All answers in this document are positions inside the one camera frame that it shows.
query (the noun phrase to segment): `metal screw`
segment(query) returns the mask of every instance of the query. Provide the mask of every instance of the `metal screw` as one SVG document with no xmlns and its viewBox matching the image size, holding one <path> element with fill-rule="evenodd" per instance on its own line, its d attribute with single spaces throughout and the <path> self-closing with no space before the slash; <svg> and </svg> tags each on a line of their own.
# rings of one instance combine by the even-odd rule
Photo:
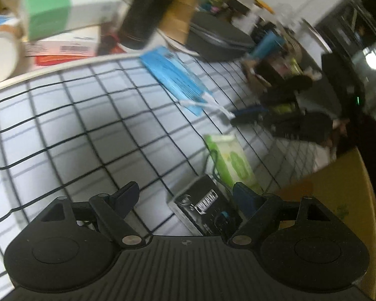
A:
<svg viewBox="0 0 376 301">
<path fill-rule="evenodd" d="M 252 239 L 247 235 L 236 235 L 233 237 L 233 242 L 239 246 L 245 246 L 252 242 Z"/>
<path fill-rule="evenodd" d="M 127 236 L 123 237 L 123 239 L 121 241 L 128 246 L 134 246 L 136 244 L 141 243 L 142 238 L 140 236 L 137 236 L 137 235 L 127 235 Z"/>
</svg>

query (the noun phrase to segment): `round black pad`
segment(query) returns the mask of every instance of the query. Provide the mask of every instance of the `round black pad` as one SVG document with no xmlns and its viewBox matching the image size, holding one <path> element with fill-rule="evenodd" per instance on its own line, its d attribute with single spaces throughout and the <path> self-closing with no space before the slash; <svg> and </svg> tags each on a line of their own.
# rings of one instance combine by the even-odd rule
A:
<svg viewBox="0 0 376 301">
<path fill-rule="evenodd" d="M 62 264 L 73 259 L 79 245 L 70 238 L 48 238 L 35 244 L 32 253 L 36 260 L 45 264 Z"/>
<path fill-rule="evenodd" d="M 273 277 L 306 291 L 347 288 L 368 268 L 364 244 L 329 221 L 306 221 L 269 235 L 261 260 Z"/>
</svg>

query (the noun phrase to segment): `barcode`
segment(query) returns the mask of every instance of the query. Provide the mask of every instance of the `barcode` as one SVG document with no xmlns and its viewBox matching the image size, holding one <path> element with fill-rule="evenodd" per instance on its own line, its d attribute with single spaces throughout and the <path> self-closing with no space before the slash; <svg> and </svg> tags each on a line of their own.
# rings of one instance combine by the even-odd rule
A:
<svg viewBox="0 0 376 301">
<path fill-rule="evenodd" d="M 46 52 L 46 47 L 43 44 L 26 44 L 25 45 L 25 52 L 26 53 L 38 53 L 38 52 Z"/>
<path fill-rule="evenodd" d="M 86 52 L 89 50 L 89 47 L 87 46 L 67 46 L 63 45 L 60 47 L 60 51 L 66 52 L 66 51 L 78 51 L 78 52 Z"/>
<path fill-rule="evenodd" d="M 206 214 L 206 210 L 215 202 L 215 200 L 219 196 L 215 193 L 215 191 L 212 189 L 210 190 L 206 196 L 202 198 L 202 200 L 197 203 L 195 206 L 195 209 L 198 211 L 199 214 L 203 215 Z"/>
</svg>

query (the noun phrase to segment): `brown paper bag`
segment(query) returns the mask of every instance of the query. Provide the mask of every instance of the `brown paper bag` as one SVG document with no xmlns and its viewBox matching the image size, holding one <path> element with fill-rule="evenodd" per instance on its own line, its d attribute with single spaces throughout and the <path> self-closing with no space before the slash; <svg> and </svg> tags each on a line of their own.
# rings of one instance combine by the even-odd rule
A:
<svg viewBox="0 0 376 301">
<path fill-rule="evenodd" d="M 159 29 L 173 40 L 185 44 L 196 6 L 197 0 L 174 0 L 165 13 Z"/>
</svg>

